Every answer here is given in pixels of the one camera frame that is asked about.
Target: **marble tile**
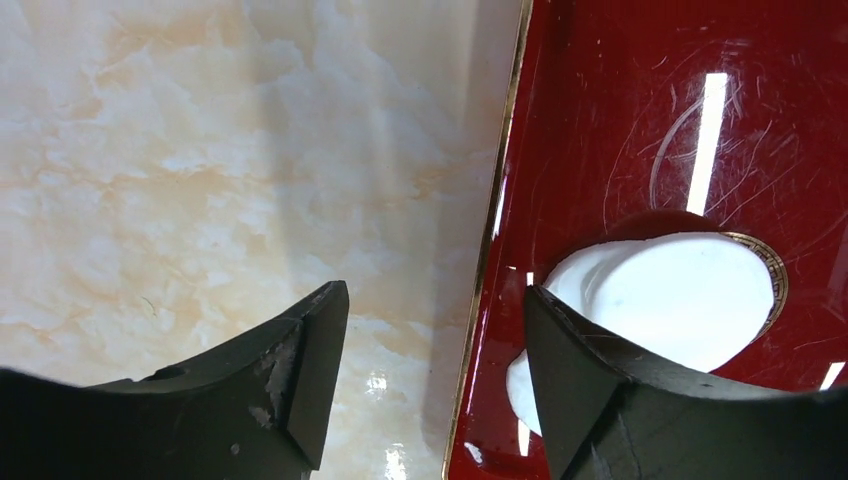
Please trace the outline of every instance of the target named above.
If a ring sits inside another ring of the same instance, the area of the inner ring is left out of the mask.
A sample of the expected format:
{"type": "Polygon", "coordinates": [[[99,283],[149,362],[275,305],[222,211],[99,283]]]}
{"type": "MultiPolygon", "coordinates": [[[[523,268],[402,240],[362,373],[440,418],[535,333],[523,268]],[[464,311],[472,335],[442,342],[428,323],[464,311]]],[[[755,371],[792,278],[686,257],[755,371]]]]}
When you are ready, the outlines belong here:
{"type": "Polygon", "coordinates": [[[316,478],[438,478],[518,0],[0,2],[0,364],[140,378],[344,279],[316,478]]]}

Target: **scratched red tray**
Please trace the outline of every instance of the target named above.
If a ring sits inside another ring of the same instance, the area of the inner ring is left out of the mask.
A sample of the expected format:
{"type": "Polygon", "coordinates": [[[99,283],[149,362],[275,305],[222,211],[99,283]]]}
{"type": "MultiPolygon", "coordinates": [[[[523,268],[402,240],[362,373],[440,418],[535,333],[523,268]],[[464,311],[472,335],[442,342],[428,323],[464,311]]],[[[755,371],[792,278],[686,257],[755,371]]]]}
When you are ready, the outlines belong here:
{"type": "Polygon", "coordinates": [[[848,8],[688,3],[525,2],[446,478],[548,478],[506,368],[525,285],[598,241],[707,229],[770,247],[782,313],[715,373],[848,381],[848,8]]]}

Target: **gold trim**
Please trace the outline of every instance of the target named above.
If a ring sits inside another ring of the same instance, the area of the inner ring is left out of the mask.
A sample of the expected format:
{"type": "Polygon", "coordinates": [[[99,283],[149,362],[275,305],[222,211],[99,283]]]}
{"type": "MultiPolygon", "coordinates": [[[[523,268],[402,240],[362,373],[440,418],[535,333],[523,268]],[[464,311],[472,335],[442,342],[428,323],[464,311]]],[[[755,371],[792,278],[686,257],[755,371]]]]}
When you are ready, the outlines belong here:
{"type": "Polygon", "coordinates": [[[521,15],[518,20],[518,33],[515,41],[515,53],[512,61],[512,72],[509,77],[506,103],[504,106],[503,123],[501,124],[501,136],[498,144],[498,156],[495,161],[495,172],[492,179],[492,190],[489,197],[489,212],[486,219],[486,228],[483,230],[483,239],[480,245],[480,255],[477,258],[477,275],[474,281],[474,294],[471,298],[471,310],[468,317],[468,326],[465,330],[465,349],[462,354],[462,365],[459,371],[459,382],[456,388],[456,401],[451,417],[450,434],[448,444],[445,447],[445,456],[442,461],[442,480],[448,480],[448,468],[453,455],[453,444],[456,440],[456,424],[459,419],[459,409],[465,397],[465,380],[468,377],[468,363],[471,360],[471,346],[474,333],[477,330],[477,320],[480,313],[480,294],[483,290],[483,280],[488,266],[489,250],[492,246],[492,232],[495,228],[497,207],[501,195],[501,183],[504,176],[504,164],[506,153],[509,148],[509,137],[512,131],[512,116],[515,112],[515,99],[518,93],[518,80],[521,76],[521,65],[524,61],[524,50],[527,44],[527,31],[530,26],[530,16],[533,11],[533,0],[521,0],[521,15]]]}
{"type": "Polygon", "coordinates": [[[769,270],[769,275],[771,275],[771,286],[774,291],[774,306],[771,307],[771,312],[769,312],[766,324],[763,325],[763,328],[760,330],[760,333],[757,334],[756,338],[752,340],[752,342],[754,342],[758,338],[762,337],[763,334],[765,334],[766,331],[774,325],[774,321],[777,320],[777,317],[780,316],[780,312],[783,311],[783,306],[786,304],[786,297],[789,295],[789,274],[786,272],[786,265],[783,263],[783,260],[777,252],[759,238],[752,237],[751,235],[746,235],[744,233],[722,233],[748,247],[748,249],[754,252],[755,255],[760,257],[760,259],[766,264],[766,267],[769,270]]]}

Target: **black plastic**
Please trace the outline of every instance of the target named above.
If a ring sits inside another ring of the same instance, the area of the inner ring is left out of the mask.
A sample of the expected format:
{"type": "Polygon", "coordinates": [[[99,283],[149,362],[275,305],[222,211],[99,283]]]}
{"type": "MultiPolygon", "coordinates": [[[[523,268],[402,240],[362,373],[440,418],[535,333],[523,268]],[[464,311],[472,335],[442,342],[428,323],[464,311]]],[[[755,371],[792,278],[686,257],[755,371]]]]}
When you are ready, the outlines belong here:
{"type": "Polygon", "coordinates": [[[321,464],[344,282],[139,382],[0,370],[0,478],[302,480],[321,464]]]}
{"type": "Polygon", "coordinates": [[[539,286],[524,309],[551,478],[848,478],[847,389],[787,393],[690,370],[539,286]]]}

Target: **beige marble floor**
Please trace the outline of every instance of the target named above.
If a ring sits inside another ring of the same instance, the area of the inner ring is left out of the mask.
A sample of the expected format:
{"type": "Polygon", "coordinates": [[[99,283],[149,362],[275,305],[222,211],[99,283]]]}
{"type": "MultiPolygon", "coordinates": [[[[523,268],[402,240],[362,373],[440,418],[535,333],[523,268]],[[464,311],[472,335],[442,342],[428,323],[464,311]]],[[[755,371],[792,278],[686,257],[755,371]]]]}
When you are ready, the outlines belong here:
{"type": "Polygon", "coordinates": [[[518,0],[0,1],[0,364],[139,378],[352,294],[317,478],[438,478],[518,0]]]}

